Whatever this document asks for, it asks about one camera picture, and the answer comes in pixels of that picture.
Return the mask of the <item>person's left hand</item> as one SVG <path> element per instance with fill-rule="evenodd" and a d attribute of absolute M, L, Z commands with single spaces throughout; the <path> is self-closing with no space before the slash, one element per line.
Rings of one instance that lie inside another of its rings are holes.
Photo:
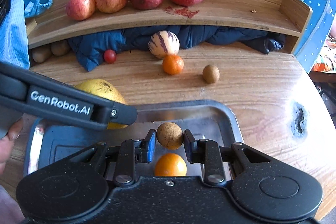
<path fill-rule="evenodd" d="M 3 174 L 7 161 L 23 128 L 23 119 L 18 119 L 8 129 L 7 134 L 0 140 L 0 174 Z"/>

